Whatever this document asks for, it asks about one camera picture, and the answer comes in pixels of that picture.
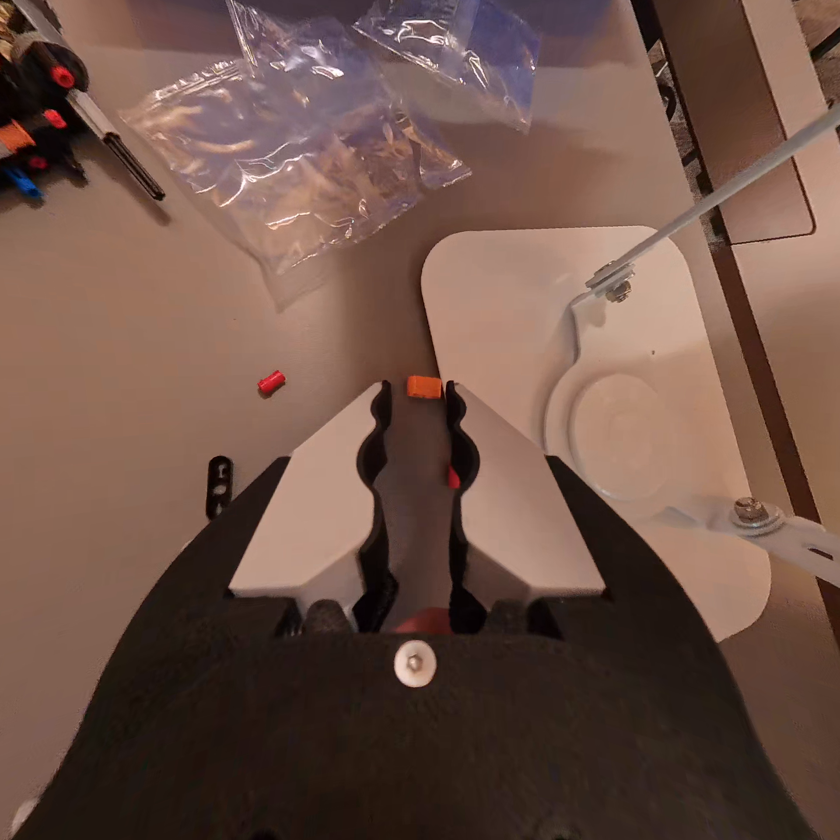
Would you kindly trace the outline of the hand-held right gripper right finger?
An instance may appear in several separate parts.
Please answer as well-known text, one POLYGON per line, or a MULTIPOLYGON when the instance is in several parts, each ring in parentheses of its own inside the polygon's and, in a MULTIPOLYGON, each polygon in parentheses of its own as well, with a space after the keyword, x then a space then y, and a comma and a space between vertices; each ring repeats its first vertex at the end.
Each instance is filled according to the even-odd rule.
POLYGON ((447 382, 445 404, 454 589, 603 593, 602 575, 541 447, 463 384, 447 382))

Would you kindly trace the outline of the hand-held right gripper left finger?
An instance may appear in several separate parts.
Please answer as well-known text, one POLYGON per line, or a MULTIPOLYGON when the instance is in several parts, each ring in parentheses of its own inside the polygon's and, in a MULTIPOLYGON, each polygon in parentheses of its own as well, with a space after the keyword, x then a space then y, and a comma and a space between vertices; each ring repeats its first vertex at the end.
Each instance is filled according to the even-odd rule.
POLYGON ((369 386, 291 454, 228 589, 233 595, 363 595, 360 552, 375 520, 360 473, 376 429, 369 386))

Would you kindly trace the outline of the short black lego beam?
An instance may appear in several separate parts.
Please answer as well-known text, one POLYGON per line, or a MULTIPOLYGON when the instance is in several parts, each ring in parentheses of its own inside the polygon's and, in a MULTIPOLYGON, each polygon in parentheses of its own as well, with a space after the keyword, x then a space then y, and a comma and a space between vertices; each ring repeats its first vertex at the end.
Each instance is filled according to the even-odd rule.
POLYGON ((225 455, 211 458, 207 465, 205 514, 209 521, 216 519, 233 499, 234 465, 225 455))

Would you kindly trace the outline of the large black lego chassis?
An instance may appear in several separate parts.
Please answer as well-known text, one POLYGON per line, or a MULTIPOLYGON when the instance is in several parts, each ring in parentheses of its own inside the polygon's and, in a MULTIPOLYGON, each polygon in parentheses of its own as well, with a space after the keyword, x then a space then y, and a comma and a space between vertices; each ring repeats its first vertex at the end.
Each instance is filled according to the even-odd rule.
POLYGON ((165 193, 89 92, 87 66, 48 2, 1 2, 2 190, 28 203, 46 197, 37 179, 55 169, 85 184, 74 142, 91 134, 155 202, 165 193))

